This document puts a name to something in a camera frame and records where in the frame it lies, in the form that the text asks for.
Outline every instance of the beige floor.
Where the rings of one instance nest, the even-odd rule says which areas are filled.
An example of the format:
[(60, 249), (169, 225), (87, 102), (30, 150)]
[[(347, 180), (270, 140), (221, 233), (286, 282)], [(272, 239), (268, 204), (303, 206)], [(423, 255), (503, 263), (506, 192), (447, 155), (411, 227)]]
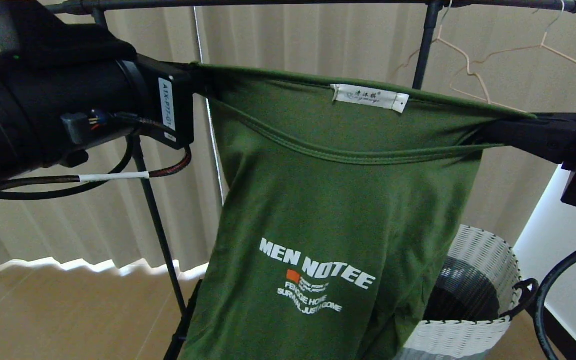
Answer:
[[(488, 360), (544, 359), (523, 315)], [(167, 274), (144, 266), (124, 276), (57, 265), (0, 269), (0, 360), (161, 360), (179, 316)]]

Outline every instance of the black baseboard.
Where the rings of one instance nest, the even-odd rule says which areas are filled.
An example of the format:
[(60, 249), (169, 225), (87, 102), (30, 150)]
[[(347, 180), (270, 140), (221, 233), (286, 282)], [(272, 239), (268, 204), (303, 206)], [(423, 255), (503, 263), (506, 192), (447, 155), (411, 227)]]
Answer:
[[(534, 319), (535, 303), (533, 302), (526, 311)], [(576, 360), (576, 340), (566, 331), (562, 324), (555, 319), (548, 309), (544, 309), (543, 324), (546, 328), (546, 335), (548, 335), (548, 338), (554, 346), (561, 351), (562, 355), (565, 356), (567, 360)]]

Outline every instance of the small white sticker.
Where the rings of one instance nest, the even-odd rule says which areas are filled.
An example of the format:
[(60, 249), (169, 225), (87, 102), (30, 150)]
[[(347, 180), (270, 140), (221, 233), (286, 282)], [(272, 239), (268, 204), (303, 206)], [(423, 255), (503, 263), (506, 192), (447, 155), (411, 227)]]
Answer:
[[(159, 78), (159, 98), (161, 100), (161, 116), (163, 118), (164, 125), (172, 130), (175, 129), (175, 103), (172, 96), (172, 82)], [(164, 136), (170, 141), (177, 141), (177, 138), (169, 133), (165, 133)]]
[(332, 101), (389, 109), (400, 114), (406, 109), (406, 104), (410, 98), (407, 93), (364, 88), (363, 86), (330, 84), (330, 87), (334, 90)]

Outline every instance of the wire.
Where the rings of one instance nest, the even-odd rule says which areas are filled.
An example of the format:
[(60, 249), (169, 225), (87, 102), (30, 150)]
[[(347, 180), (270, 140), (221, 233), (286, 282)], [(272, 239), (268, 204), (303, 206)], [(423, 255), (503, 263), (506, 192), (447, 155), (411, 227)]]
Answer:
[(548, 292), (551, 291), (551, 287), (553, 287), (557, 279), (574, 264), (576, 264), (576, 251), (567, 258), (563, 259), (548, 273), (548, 275), (546, 275), (546, 278), (544, 278), (543, 282), (541, 283), (541, 287), (537, 291), (537, 299), (535, 303), (536, 310), (534, 313), (534, 329), (535, 333), (537, 333), (537, 340), (539, 340), (541, 349), (543, 350), (543, 353), (546, 355), (548, 360), (559, 360), (559, 358), (557, 358), (557, 355), (555, 355), (553, 346), (551, 346), (550, 341), (548, 341), (546, 328), (544, 326), (544, 306), (546, 305), (546, 296), (548, 296)]
[[(136, 114), (129, 112), (117, 112), (112, 117), (114, 120), (121, 121), (123, 123), (132, 123), (134, 125), (142, 125), (149, 128), (156, 128), (162, 130), (163, 132), (169, 133), (171, 135), (176, 135), (173, 129), (152, 121), (148, 118), (142, 118)], [(185, 146), (185, 156), (181, 161), (173, 166), (163, 168), (154, 171), (144, 171), (135, 173), (114, 173), (112, 175), (64, 175), (64, 176), (46, 176), (46, 177), (26, 177), (26, 178), (16, 178), (14, 180), (5, 180), (0, 182), (0, 192), (7, 189), (13, 189), (18, 187), (26, 187), (28, 185), (40, 185), (40, 184), (64, 184), (64, 183), (84, 183), (84, 182), (107, 182), (108, 180), (118, 180), (118, 179), (139, 179), (139, 178), (162, 178), (164, 176), (171, 176), (179, 173), (189, 166), (192, 161), (192, 152), (190, 146)]]
[[(132, 136), (126, 136), (126, 151), (121, 158), (121, 161), (114, 169), (110, 170), (108, 174), (119, 174), (126, 169), (128, 164), (130, 164), (131, 158), (133, 156), (133, 150), (135, 148), (135, 139)], [(83, 184), (69, 189), (61, 189), (56, 191), (44, 191), (44, 192), (34, 192), (34, 193), (20, 193), (20, 192), (8, 192), (0, 191), (0, 200), (14, 200), (14, 201), (33, 201), (33, 200), (48, 200), (48, 199), (59, 199), (66, 198), (68, 196), (73, 196), (81, 194), (87, 191), (96, 189), (107, 181), (101, 182), (90, 182), (88, 184)]]

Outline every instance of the hanger hook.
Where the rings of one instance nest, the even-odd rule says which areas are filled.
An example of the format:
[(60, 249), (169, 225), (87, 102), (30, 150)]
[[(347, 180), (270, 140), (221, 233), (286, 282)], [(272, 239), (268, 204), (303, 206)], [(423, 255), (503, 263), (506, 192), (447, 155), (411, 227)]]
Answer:
[(441, 17), (441, 22), (439, 23), (439, 27), (443, 27), (444, 25), (444, 20), (446, 19), (446, 15), (448, 15), (448, 12), (450, 11), (450, 9), (453, 7), (453, 0), (450, 0), (450, 4), (448, 4), (448, 9), (446, 9), (446, 12), (443, 13), (443, 16)]
[(564, 2), (564, 0), (560, 0), (560, 1), (561, 1), (561, 11), (559, 12), (559, 15), (557, 16), (557, 18), (555, 18), (551, 23), (549, 23), (548, 27), (546, 27), (546, 34), (548, 34), (548, 31), (551, 29), (553, 24), (557, 23), (557, 21), (562, 17), (562, 15), (564, 14), (564, 11), (566, 10), (566, 2)]

